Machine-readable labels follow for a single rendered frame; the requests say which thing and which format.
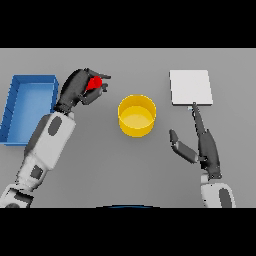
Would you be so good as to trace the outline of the red beaker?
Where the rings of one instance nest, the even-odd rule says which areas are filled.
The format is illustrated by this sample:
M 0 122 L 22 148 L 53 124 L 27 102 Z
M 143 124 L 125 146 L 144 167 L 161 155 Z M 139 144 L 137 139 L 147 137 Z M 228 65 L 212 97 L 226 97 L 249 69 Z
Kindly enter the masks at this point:
M 86 89 L 93 90 L 102 86 L 102 79 L 99 76 L 94 76 L 89 79 Z

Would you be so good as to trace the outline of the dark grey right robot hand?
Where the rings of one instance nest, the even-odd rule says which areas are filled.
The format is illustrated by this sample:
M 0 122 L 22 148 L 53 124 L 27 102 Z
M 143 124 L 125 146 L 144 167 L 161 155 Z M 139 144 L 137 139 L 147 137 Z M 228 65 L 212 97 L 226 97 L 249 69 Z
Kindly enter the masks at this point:
M 173 129 L 169 130 L 170 143 L 173 151 L 191 164 L 199 163 L 202 170 L 208 173 L 208 179 L 221 179 L 220 159 L 216 142 L 203 119 L 196 103 L 192 105 L 192 116 L 198 137 L 198 151 L 185 145 Z

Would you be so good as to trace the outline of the pale square measuring scale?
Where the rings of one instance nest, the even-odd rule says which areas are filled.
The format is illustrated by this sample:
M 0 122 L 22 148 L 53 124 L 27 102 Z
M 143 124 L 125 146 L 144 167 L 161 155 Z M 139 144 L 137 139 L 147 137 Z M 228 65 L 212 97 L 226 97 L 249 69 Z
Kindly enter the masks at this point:
M 170 70 L 171 101 L 174 106 L 211 106 L 213 97 L 207 70 Z

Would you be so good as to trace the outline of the yellow bowl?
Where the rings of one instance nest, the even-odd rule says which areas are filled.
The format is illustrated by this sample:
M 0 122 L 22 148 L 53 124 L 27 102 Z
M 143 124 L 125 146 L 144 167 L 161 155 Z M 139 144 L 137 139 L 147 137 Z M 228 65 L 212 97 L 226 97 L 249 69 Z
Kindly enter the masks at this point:
M 133 138 L 141 138 L 154 127 L 156 105 L 145 95 L 133 94 L 120 102 L 117 114 L 122 132 Z

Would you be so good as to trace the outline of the blue tray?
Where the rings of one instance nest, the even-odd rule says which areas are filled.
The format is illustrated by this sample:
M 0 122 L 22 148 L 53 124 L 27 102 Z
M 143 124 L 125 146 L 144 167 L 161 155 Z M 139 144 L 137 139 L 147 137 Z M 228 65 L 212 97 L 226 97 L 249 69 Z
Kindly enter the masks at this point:
M 58 86 L 55 75 L 13 75 L 0 123 L 0 144 L 26 146 L 41 117 L 53 112 Z

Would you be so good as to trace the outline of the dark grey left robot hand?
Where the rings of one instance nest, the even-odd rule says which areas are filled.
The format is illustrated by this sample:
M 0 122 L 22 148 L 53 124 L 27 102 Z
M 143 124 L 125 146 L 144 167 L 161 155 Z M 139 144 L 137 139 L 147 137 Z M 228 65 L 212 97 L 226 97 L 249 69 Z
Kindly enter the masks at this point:
M 109 75 L 97 73 L 89 68 L 75 70 L 65 81 L 54 110 L 68 115 L 79 102 L 89 105 L 106 92 L 108 84 L 103 82 L 100 88 L 86 89 L 89 79 L 94 76 L 99 76 L 102 80 L 110 79 Z

